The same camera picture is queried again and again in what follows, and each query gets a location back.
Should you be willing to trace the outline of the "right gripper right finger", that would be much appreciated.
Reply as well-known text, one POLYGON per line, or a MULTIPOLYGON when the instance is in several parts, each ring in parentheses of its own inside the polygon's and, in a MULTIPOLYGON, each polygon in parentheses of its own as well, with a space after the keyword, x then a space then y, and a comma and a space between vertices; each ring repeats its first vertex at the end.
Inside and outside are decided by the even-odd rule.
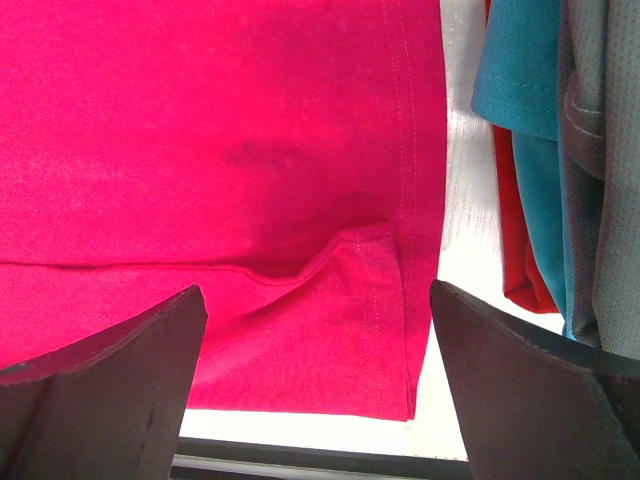
POLYGON ((448 282, 431 311, 476 479, 636 479, 639 363, 503 312, 448 282))

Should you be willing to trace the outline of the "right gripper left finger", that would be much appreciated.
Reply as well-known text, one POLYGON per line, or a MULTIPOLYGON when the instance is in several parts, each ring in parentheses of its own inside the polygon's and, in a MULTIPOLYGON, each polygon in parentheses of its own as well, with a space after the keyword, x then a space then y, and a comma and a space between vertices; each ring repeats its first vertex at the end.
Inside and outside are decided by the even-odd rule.
POLYGON ((206 324, 191 286, 2 369, 2 478, 168 478, 206 324))

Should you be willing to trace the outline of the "magenta t shirt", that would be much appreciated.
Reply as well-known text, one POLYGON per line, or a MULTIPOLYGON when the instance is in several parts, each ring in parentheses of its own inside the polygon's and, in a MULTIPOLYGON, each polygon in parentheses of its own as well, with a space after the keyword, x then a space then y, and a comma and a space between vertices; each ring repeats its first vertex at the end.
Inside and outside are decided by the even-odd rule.
POLYGON ((198 285, 191 407, 410 420, 445 170, 435 1, 5 1, 1 362, 198 285))

